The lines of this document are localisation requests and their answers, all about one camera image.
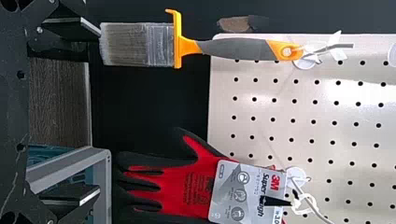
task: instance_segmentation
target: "product packaging tag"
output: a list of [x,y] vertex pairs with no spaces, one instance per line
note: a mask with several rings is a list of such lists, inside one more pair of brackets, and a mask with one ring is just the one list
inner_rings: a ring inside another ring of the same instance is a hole
[[220,224],[281,224],[283,207],[264,206],[268,196],[283,200],[286,173],[219,161],[209,220]]

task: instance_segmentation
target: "work glove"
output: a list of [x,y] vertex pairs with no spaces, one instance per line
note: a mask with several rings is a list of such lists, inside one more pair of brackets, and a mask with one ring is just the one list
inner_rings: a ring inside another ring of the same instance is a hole
[[163,148],[190,156],[166,159],[121,152],[116,157],[115,223],[211,223],[207,217],[218,162],[233,160],[179,128],[170,132],[169,140]]

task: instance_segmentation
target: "white pegboard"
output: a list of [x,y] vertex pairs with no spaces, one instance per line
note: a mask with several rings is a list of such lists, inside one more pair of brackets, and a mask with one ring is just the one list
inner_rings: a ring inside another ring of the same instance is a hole
[[[217,35],[327,41],[329,35]],[[342,35],[348,60],[299,70],[291,62],[212,57],[208,142],[256,165],[296,165],[337,224],[396,224],[396,35]],[[320,223],[286,210],[291,224]]]

